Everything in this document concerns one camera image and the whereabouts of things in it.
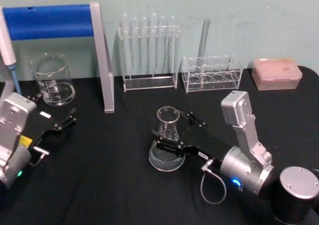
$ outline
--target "erlenmeyer flask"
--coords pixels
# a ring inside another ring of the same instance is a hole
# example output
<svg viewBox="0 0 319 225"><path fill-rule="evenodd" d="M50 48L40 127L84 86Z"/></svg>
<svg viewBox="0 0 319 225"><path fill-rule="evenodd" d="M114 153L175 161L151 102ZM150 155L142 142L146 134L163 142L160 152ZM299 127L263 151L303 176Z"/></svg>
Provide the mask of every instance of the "erlenmeyer flask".
<svg viewBox="0 0 319 225"><path fill-rule="evenodd" d="M163 138L178 141L177 121L179 112L173 107L162 107L158 110L159 135ZM158 170L174 171L184 162L185 157L177 157L175 154L163 151L156 147L156 141L153 141L149 151L149 161Z"/></svg>

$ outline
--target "light blue wall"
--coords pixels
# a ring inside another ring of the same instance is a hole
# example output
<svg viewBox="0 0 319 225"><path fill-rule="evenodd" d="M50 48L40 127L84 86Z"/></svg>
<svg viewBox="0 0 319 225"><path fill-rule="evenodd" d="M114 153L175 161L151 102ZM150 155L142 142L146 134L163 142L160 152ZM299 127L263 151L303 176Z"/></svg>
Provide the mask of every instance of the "light blue wall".
<svg viewBox="0 0 319 225"><path fill-rule="evenodd" d="M182 56L197 55L203 19L210 17L214 23L210 28L206 54L237 53L244 67L255 58L292 57L299 65L319 73L318 0L0 0L0 4L12 7L90 1L101 3L116 74L119 74L118 52L113 49L121 15L124 12L132 16L150 15L153 11L175 15L184 27ZM25 64L35 54L51 46L53 50L67 50L70 46L72 77L95 75L96 66L91 65L95 59L89 49L93 45L91 39L66 40L62 48L59 48L59 43L56 40L15 43L19 67L25 67L18 71L20 79L30 79L31 74Z"/></svg>

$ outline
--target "black tablecloth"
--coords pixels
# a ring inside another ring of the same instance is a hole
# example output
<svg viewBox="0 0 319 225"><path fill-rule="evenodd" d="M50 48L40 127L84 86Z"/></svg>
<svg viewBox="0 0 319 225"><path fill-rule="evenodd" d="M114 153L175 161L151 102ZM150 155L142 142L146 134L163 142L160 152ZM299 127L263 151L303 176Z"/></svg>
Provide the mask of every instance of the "black tablecloth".
<svg viewBox="0 0 319 225"><path fill-rule="evenodd" d="M274 166L319 168L319 77L301 67L296 90L258 91L248 70L240 90L248 91L259 140L272 153ZM238 190L229 182L228 196L217 206L199 191L202 161L187 157L175 172L159 172L148 161L151 130L158 128L157 110L173 106L193 111L209 132L238 145L235 131L224 122L220 103L230 90L186 94L178 89L124 93L115 79L115 114L104 114L99 78L75 79L76 96L68 105L40 110L64 118L77 108L78 122L60 137L49 136L40 147L51 154L35 169L26 169L11 187L0 212L6 225L271 225L269 203ZM35 82L21 82L23 95L37 93ZM211 200L221 185L207 178ZM319 225L311 211L303 225Z"/></svg>

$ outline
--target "blue handle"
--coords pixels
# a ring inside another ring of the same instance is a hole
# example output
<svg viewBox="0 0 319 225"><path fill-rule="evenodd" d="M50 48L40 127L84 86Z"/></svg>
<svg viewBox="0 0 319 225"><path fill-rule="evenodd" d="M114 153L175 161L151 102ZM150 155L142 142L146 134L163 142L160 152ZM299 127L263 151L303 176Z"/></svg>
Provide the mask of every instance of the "blue handle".
<svg viewBox="0 0 319 225"><path fill-rule="evenodd" d="M11 40L94 36L89 4L3 8Z"/></svg>

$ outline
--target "blue led light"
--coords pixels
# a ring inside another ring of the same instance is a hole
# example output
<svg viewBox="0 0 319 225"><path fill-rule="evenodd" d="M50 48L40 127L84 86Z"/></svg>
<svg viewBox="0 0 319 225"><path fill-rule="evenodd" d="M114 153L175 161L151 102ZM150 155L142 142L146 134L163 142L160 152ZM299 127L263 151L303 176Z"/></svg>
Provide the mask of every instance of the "blue led light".
<svg viewBox="0 0 319 225"><path fill-rule="evenodd" d="M234 184L238 185L238 186L241 186L241 183L239 182L238 179L232 179L232 181Z"/></svg>

